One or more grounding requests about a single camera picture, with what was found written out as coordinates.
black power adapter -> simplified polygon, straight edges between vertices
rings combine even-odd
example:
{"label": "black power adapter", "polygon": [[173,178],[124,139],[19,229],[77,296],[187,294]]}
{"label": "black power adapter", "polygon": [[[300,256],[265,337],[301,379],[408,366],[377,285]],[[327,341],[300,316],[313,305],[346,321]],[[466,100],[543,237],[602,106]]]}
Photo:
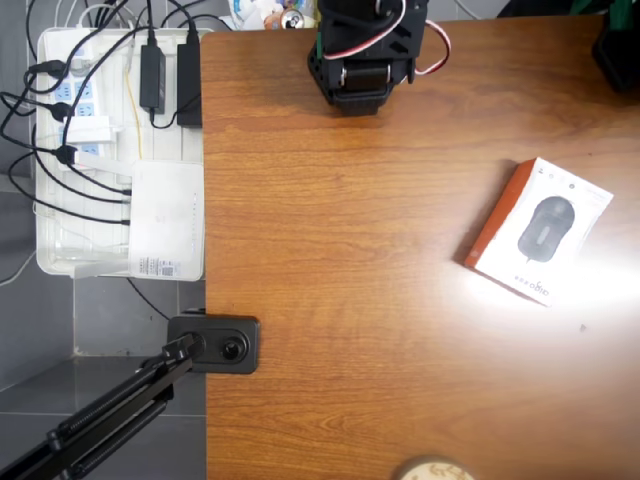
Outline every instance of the black power adapter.
{"label": "black power adapter", "polygon": [[189,29],[187,43],[178,45],[178,111],[176,121],[181,127],[202,127],[200,98],[200,39],[195,29]]}
{"label": "black power adapter", "polygon": [[150,114],[164,113],[166,60],[153,30],[140,51],[140,106]]}

orange box side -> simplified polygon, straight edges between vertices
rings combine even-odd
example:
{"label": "orange box side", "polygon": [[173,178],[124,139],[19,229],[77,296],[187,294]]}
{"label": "orange box side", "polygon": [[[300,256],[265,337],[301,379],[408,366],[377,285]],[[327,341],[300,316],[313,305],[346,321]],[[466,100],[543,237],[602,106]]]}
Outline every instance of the orange box side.
{"label": "orange box side", "polygon": [[514,172],[509,183],[504,189],[500,200],[498,200],[496,207],[493,209],[493,212],[491,212],[489,220],[485,223],[482,232],[480,232],[480,236],[464,261],[464,264],[467,267],[474,268],[476,266],[478,260],[480,260],[480,257],[482,256],[482,253],[489,245],[489,242],[491,242],[491,239],[493,239],[496,233],[498,233],[498,230],[507,219],[511,210],[513,210],[513,207],[516,206],[518,198],[520,198],[520,195],[531,176],[534,163],[535,159],[523,162]]}

mouse box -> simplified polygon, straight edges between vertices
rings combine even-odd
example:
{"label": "mouse box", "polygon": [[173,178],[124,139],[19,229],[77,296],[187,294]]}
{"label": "mouse box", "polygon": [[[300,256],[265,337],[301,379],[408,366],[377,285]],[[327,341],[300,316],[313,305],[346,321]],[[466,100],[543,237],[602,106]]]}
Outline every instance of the mouse box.
{"label": "mouse box", "polygon": [[465,265],[550,306],[613,195],[542,158],[518,166]]}

wooden desk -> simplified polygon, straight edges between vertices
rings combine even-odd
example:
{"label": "wooden desk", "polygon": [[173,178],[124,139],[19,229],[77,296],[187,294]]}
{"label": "wooden desk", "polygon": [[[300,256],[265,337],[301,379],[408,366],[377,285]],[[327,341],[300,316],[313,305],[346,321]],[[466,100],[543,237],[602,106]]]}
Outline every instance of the wooden desk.
{"label": "wooden desk", "polygon": [[[449,65],[367,118],[325,103],[315,32],[205,37],[207,310],[263,328],[254,375],[208,378],[210,479],[640,478],[640,101],[600,25],[446,24]],[[551,309],[460,265],[535,156],[615,194]]]}

round wooden object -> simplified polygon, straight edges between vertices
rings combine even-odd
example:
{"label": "round wooden object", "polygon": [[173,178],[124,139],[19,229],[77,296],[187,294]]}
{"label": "round wooden object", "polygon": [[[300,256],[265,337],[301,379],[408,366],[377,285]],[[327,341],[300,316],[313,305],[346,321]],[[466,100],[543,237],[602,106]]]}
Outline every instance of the round wooden object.
{"label": "round wooden object", "polygon": [[452,463],[435,460],[416,465],[400,480],[474,480],[462,468]]}

